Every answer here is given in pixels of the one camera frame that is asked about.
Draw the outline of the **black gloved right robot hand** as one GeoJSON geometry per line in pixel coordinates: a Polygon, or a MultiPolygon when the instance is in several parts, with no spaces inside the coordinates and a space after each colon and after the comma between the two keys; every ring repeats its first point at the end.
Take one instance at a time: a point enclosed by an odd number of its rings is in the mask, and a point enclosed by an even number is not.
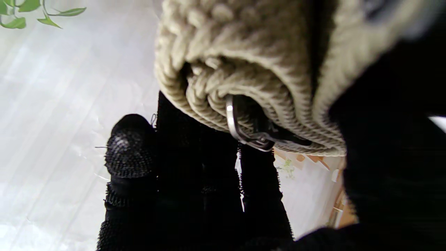
{"type": "Polygon", "coordinates": [[[162,94],[156,129],[113,127],[99,251],[444,251],[445,16],[369,67],[330,109],[358,222],[294,241],[272,152],[239,146],[162,94]]]}

